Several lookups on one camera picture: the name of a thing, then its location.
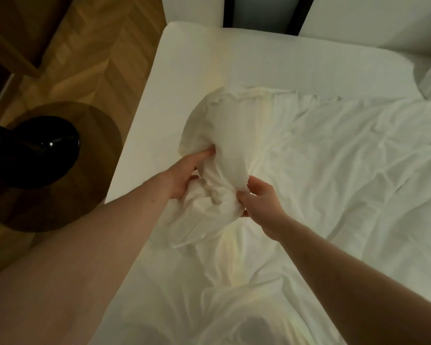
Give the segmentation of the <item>person's right forearm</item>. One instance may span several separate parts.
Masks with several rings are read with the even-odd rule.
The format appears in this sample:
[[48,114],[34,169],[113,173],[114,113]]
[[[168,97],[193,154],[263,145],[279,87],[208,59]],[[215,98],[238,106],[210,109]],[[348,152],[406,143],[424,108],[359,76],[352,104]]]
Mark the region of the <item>person's right forearm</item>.
[[431,302],[290,218],[271,232],[347,345],[431,345]]

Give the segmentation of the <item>white headboard panel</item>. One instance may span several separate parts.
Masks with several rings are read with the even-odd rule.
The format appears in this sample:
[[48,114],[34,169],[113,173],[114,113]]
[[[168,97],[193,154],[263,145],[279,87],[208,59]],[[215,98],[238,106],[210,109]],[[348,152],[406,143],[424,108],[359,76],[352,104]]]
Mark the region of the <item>white headboard panel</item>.
[[431,56],[431,0],[314,0],[299,35]]

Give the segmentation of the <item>person's left forearm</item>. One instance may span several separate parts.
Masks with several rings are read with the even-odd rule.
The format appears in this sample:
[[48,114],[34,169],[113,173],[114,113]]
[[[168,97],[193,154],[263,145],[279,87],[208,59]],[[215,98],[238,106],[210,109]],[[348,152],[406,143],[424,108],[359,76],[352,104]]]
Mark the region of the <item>person's left forearm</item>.
[[164,174],[0,273],[0,345],[87,345],[171,198]]

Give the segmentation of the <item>person's right hand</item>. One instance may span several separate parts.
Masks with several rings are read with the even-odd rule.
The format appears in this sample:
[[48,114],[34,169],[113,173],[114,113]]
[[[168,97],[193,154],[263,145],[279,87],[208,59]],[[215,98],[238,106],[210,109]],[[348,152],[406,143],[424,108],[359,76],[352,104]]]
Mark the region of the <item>person's right hand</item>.
[[270,239],[281,239],[282,232],[291,219],[283,210],[272,185],[268,193],[238,191],[236,197],[244,209],[243,217],[251,218]]

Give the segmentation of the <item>black dome lamp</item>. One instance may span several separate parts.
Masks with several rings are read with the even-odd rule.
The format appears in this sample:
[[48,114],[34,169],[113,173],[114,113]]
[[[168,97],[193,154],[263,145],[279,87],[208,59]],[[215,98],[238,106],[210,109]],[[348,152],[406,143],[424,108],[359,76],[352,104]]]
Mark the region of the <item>black dome lamp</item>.
[[16,189],[40,189],[63,178],[80,153],[75,126],[58,116],[37,116],[0,126],[0,180]]

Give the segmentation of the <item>white duvet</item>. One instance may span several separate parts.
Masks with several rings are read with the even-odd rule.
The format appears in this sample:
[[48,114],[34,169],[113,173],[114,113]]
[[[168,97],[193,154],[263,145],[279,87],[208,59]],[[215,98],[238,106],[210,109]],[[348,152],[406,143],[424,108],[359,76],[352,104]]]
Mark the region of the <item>white duvet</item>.
[[319,236],[431,301],[431,100],[218,89],[179,153],[216,146],[170,201],[89,345],[344,345],[280,244],[241,218],[249,175]]

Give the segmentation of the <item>wooden furniture piece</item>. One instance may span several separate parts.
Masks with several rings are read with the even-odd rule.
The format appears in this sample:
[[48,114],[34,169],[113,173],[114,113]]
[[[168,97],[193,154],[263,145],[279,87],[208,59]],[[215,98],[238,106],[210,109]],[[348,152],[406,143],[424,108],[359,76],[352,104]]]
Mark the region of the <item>wooden furniture piece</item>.
[[0,0],[0,64],[39,77],[51,39],[73,0]]

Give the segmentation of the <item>white bed mattress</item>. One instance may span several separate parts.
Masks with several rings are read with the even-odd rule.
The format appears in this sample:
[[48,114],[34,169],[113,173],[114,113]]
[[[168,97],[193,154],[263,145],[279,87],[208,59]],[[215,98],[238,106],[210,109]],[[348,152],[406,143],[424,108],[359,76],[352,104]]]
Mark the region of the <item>white bed mattress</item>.
[[326,40],[172,22],[165,28],[105,202],[178,159],[191,111],[221,86],[321,98],[420,98],[431,57]]

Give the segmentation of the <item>round wooden side table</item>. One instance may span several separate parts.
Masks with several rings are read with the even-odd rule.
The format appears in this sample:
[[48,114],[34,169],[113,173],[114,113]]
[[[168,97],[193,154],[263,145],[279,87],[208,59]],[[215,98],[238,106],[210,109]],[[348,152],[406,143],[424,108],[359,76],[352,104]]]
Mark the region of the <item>round wooden side table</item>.
[[123,140],[86,103],[55,102],[0,125],[0,224],[25,233],[62,228],[106,197]]

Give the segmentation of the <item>person's left hand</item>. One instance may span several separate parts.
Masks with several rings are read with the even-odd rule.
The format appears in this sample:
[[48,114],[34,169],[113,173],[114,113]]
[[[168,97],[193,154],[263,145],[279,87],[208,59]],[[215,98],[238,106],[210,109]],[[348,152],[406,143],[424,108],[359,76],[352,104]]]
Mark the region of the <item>person's left hand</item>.
[[182,198],[190,182],[199,179],[201,175],[198,168],[203,162],[197,168],[184,168],[181,164],[181,159],[160,175],[160,179],[165,184],[170,199]]

